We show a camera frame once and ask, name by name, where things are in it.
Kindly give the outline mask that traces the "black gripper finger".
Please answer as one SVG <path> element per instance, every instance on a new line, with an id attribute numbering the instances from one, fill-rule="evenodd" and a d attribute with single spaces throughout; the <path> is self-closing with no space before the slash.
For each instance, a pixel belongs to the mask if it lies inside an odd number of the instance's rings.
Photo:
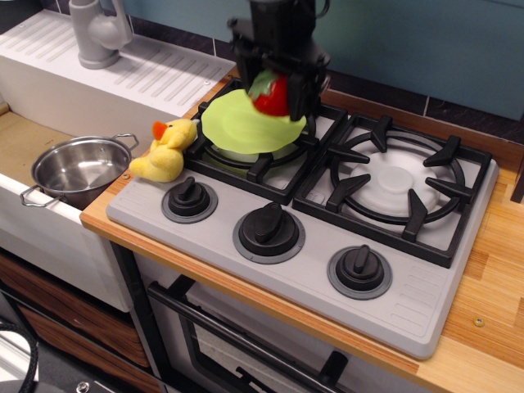
<path id="1" fill-rule="evenodd" d="M 323 73 L 293 72 L 287 77 L 287 105 L 291 121 L 310 115 L 323 90 Z"/>
<path id="2" fill-rule="evenodd" d="M 260 56 L 252 52 L 235 51 L 237 68 L 243 88 L 248 92 L 256 76 L 262 71 Z"/>

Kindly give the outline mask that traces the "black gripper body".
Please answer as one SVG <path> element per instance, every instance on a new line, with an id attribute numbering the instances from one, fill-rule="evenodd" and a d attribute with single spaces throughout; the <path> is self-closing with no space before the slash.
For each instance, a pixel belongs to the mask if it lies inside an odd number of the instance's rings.
<path id="1" fill-rule="evenodd" d="M 262 70 L 289 76 L 323 73 L 330 56 L 314 42 L 317 19 L 328 12 L 330 2 L 318 10 L 315 1 L 250 1 L 249 18 L 232 17 L 227 27 L 233 34 L 232 50 L 256 53 Z"/>

